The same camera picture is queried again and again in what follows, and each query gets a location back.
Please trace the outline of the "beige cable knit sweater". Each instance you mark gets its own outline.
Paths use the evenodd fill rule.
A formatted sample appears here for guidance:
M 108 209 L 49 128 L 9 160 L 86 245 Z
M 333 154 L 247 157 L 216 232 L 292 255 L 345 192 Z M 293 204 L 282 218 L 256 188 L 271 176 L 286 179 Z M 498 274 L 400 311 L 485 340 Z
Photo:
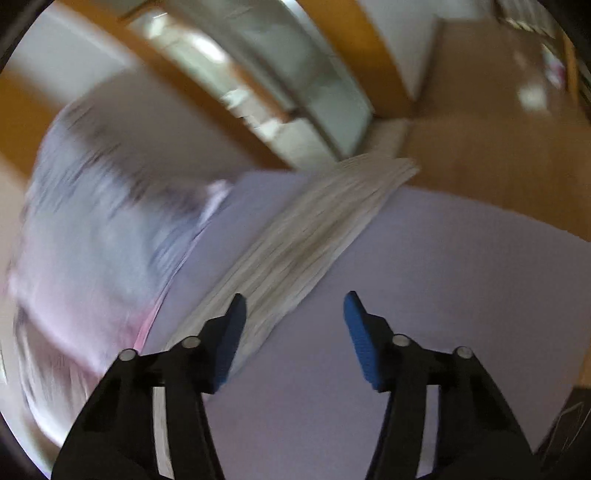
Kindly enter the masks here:
M 173 346 L 221 315 L 235 294 L 247 318 L 229 372 L 235 374 L 297 308 L 332 264 L 377 216 L 389 197 L 418 174 L 409 158 L 360 155 L 305 185 L 176 329 Z

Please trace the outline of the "lavender bed sheet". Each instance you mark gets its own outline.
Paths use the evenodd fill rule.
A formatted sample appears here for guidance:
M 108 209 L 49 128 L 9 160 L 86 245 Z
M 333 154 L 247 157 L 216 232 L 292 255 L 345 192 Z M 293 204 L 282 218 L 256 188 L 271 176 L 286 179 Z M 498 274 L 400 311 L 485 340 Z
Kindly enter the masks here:
M 531 447 L 590 342 L 590 245 L 477 201 L 403 186 L 206 403 L 229 479 L 362 479 L 388 398 L 363 378 L 344 300 L 422 347 L 471 348 Z

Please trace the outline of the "pink floral pillow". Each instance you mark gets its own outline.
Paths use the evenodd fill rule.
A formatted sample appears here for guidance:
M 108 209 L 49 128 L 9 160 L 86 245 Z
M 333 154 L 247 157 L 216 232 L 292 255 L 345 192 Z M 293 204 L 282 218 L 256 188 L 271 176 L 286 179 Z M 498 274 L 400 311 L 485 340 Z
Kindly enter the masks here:
M 102 376 L 141 350 L 170 284 L 228 197 L 225 180 L 158 174 L 89 100 L 37 154 L 9 270 L 26 404 L 62 444 Z

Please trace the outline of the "wooden framed window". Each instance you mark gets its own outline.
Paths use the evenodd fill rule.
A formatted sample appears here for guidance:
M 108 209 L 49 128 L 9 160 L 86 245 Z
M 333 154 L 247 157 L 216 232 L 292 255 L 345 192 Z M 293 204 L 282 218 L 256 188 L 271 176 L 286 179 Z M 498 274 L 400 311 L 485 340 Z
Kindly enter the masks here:
M 355 1 L 72 1 L 264 168 L 359 152 L 413 102 Z

